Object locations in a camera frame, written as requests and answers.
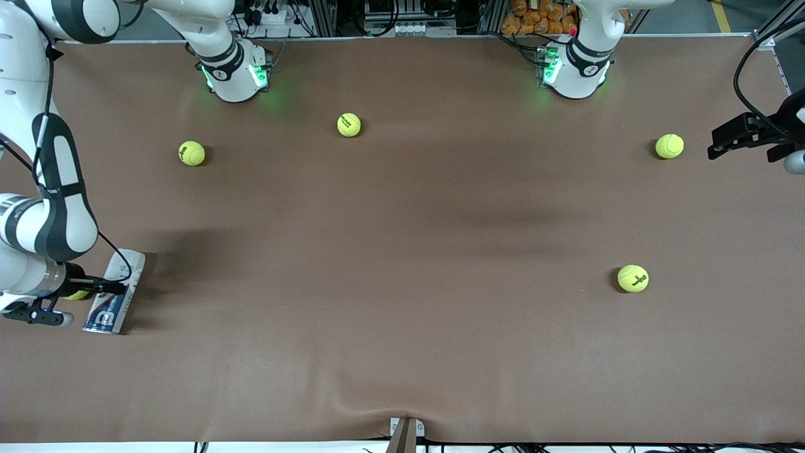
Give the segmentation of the white power strip with plugs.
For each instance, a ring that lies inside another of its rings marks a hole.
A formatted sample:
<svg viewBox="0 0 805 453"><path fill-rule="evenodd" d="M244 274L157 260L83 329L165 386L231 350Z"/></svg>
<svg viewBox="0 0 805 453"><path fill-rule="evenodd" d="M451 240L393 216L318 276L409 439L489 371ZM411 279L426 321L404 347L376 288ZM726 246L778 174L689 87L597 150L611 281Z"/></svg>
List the white power strip with plugs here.
<svg viewBox="0 0 805 453"><path fill-rule="evenodd" d="M296 9L289 0L238 0L243 7L247 26L284 26L300 24Z"/></svg>

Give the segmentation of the black electronics unit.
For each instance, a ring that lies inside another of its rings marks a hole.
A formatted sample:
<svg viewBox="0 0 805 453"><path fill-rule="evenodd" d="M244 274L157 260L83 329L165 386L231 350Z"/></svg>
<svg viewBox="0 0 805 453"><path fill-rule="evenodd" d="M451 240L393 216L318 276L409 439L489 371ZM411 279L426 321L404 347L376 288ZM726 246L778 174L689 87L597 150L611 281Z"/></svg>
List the black electronics unit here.
<svg viewBox="0 0 805 453"><path fill-rule="evenodd" d="M364 0L359 5L365 22L388 22L392 16L404 22L453 18L459 0Z"/></svg>

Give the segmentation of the aluminium corner frame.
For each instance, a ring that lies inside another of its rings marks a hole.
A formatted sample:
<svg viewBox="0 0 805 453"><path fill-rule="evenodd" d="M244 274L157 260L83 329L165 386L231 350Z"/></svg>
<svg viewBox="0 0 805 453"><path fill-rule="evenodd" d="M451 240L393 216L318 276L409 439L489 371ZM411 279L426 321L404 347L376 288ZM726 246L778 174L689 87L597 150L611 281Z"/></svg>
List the aluminium corner frame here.
<svg viewBox="0 0 805 453"><path fill-rule="evenodd" d="M783 0L782 6L753 34L760 48L773 48L800 31L805 31L805 0Z"/></svg>

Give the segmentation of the pile of orange objects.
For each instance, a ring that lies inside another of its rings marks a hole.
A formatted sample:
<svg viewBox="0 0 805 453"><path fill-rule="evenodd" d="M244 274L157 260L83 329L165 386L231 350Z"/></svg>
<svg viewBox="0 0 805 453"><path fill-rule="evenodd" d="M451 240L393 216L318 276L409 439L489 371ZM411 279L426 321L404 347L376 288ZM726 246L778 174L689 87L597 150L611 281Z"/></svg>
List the pile of orange objects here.
<svg viewBox="0 0 805 453"><path fill-rule="evenodd" d="M503 35L574 35L582 18L572 0L507 0Z"/></svg>

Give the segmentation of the grey metal mount bracket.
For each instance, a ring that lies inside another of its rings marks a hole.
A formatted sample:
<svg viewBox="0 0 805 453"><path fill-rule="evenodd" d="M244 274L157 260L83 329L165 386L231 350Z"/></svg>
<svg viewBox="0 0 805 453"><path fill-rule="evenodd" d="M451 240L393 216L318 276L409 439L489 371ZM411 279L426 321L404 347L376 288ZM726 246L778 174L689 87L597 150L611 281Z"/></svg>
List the grey metal mount bracket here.
<svg viewBox="0 0 805 453"><path fill-rule="evenodd" d="M391 418L390 440L385 453L417 453L419 441L425 437L425 423L420 419Z"/></svg>

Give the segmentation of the white and blue tennis can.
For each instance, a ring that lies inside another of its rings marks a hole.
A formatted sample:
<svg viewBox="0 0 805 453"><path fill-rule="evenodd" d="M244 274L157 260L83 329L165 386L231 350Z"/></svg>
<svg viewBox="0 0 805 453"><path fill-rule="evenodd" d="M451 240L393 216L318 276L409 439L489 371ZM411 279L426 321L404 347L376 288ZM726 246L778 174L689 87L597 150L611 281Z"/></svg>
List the white and blue tennis can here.
<svg viewBox="0 0 805 453"><path fill-rule="evenodd" d="M121 249L113 255L103 278L127 284L127 291L121 295L93 294L92 306L82 327L84 332L120 333L144 267L145 255L137 250Z"/></svg>

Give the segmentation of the aluminium frame post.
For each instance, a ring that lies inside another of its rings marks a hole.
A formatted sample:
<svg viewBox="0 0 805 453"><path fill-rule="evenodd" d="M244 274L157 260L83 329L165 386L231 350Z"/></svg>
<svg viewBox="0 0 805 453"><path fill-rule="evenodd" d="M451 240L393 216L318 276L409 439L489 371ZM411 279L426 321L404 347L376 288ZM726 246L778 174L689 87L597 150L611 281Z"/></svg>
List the aluminium frame post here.
<svg viewBox="0 0 805 453"><path fill-rule="evenodd" d="M499 33L504 18L509 14L509 0L479 0L480 18L477 34Z"/></svg>
<svg viewBox="0 0 805 453"><path fill-rule="evenodd" d="M314 34L320 38L336 37L338 0L306 0L314 23Z"/></svg>

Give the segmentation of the brown table mat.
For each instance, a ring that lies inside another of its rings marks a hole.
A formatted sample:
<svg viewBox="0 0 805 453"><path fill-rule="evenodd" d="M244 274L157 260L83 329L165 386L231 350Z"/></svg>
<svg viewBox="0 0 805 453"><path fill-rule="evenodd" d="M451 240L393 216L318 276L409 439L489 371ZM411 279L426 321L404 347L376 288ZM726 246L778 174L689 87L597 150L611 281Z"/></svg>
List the brown table mat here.
<svg viewBox="0 0 805 453"><path fill-rule="evenodd" d="M92 209L147 269L121 335L80 301L68 327L0 320L0 442L405 415L443 442L805 442L805 177L706 153L750 42L624 38L572 101L497 38L306 40L238 105L182 44L63 46Z"/></svg>

